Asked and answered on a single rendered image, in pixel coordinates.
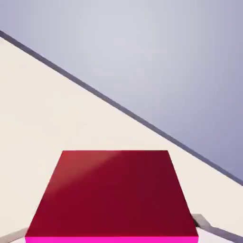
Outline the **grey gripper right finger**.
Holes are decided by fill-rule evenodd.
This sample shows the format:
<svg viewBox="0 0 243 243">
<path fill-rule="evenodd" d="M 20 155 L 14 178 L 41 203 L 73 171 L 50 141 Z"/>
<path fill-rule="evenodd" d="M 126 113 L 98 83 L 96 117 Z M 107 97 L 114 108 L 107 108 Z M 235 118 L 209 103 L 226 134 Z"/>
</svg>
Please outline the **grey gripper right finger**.
<svg viewBox="0 0 243 243">
<path fill-rule="evenodd" d="M 243 236 L 211 226 L 211 224 L 201 214 L 192 214 L 192 218 L 197 229 L 217 235 L 233 243 L 243 243 Z"/>
</svg>

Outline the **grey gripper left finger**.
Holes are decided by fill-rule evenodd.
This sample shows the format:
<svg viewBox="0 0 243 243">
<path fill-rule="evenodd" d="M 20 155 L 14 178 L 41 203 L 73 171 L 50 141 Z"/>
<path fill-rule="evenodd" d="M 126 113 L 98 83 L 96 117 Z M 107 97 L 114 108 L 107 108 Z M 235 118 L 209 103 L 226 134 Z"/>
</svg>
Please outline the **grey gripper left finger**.
<svg viewBox="0 0 243 243">
<path fill-rule="evenodd" d="M 28 231 L 28 228 L 23 228 L 21 230 L 12 232 L 10 234 L 4 235 L 0 237 L 0 243 L 11 243 L 15 240 L 25 238 L 25 235 Z"/>
</svg>

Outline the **small magenta cube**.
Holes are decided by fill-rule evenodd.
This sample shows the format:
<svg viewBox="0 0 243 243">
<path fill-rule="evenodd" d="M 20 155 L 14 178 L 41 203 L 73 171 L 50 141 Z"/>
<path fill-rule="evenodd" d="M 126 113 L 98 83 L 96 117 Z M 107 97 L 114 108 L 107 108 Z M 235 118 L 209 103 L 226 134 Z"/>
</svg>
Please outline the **small magenta cube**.
<svg viewBox="0 0 243 243">
<path fill-rule="evenodd" d="M 198 243 L 166 150 L 63 151 L 26 243 Z"/>
</svg>

